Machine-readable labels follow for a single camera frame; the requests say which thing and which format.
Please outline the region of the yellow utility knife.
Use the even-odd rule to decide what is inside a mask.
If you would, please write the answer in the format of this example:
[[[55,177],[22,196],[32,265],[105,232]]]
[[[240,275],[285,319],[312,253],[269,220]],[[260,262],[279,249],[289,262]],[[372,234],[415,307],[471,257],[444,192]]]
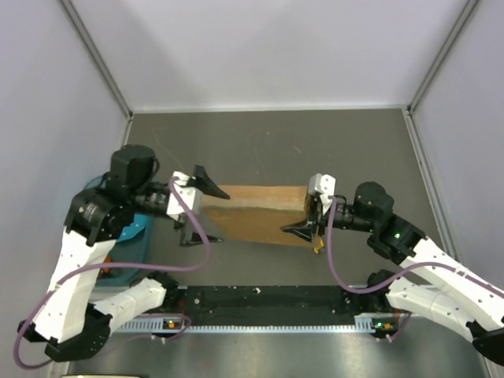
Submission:
[[[321,236],[315,235],[313,238],[313,252],[319,254],[324,249],[324,240]]]

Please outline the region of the brown cardboard express box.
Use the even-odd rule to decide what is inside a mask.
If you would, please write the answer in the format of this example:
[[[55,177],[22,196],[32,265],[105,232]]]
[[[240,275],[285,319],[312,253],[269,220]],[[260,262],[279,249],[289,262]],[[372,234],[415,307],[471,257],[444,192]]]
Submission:
[[[202,212],[226,239],[282,246],[313,245],[282,230],[306,220],[307,187],[225,185],[224,191],[229,199],[205,195]]]

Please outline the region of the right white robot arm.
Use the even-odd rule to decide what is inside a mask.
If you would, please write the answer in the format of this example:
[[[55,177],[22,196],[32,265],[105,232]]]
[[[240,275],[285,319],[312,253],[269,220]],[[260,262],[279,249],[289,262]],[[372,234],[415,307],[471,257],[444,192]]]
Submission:
[[[503,363],[503,290],[488,283],[443,251],[425,232],[396,215],[394,199],[376,182],[358,185],[347,203],[335,193],[335,178],[316,174],[306,195],[306,219],[286,225],[283,232],[312,242],[326,239],[328,263],[335,228],[366,232],[373,252],[401,270],[375,275],[379,283],[345,291],[368,295],[376,311],[403,310],[420,315],[459,334],[486,359]]]

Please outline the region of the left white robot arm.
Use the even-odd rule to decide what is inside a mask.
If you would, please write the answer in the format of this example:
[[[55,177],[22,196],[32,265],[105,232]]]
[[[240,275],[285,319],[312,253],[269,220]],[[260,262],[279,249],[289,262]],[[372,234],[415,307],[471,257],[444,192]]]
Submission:
[[[64,222],[61,250],[47,293],[17,329],[17,339],[43,343],[51,362],[94,357],[121,326],[153,309],[178,305],[171,266],[132,263],[146,276],[125,291],[91,301],[99,273],[111,266],[110,251],[136,215],[170,219],[176,228],[192,224],[183,244],[211,246],[198,222],[204,196],[228,199],[198,165],[191,174],[175,172],[169,182],[155,176],[159,160],[148,146],[125,145],[115,151],[109,170],[96,187],[75,195]]]

